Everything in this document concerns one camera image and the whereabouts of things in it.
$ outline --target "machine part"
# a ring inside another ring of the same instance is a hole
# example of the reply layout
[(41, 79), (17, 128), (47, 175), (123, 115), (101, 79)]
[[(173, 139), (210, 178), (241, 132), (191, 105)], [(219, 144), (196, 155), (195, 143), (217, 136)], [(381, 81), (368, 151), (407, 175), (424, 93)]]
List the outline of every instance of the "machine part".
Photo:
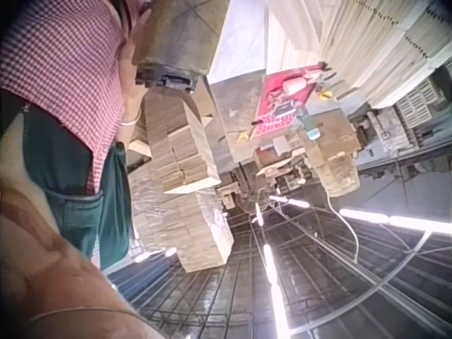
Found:
[(133, 56), (136, 83), (195, 91), (212, 65), (230, 0), (154, 0), (149, 32)]

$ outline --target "bracelet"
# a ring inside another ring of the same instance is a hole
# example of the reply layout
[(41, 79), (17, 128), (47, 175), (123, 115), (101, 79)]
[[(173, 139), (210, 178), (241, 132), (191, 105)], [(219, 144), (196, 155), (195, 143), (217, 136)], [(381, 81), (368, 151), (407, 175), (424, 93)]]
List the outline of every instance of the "bracelet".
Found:
[(141, 117), (141, 107), (140, 107), (140, 109), (138, 111), (138, 116), (133, 121), (130, 121), (130, 122), (120, 121), (119, 125), (120, 126), (132, 126), (132, 125), (134, 125), (134, 124), (136, 124), (138, 122), (140, 117)]

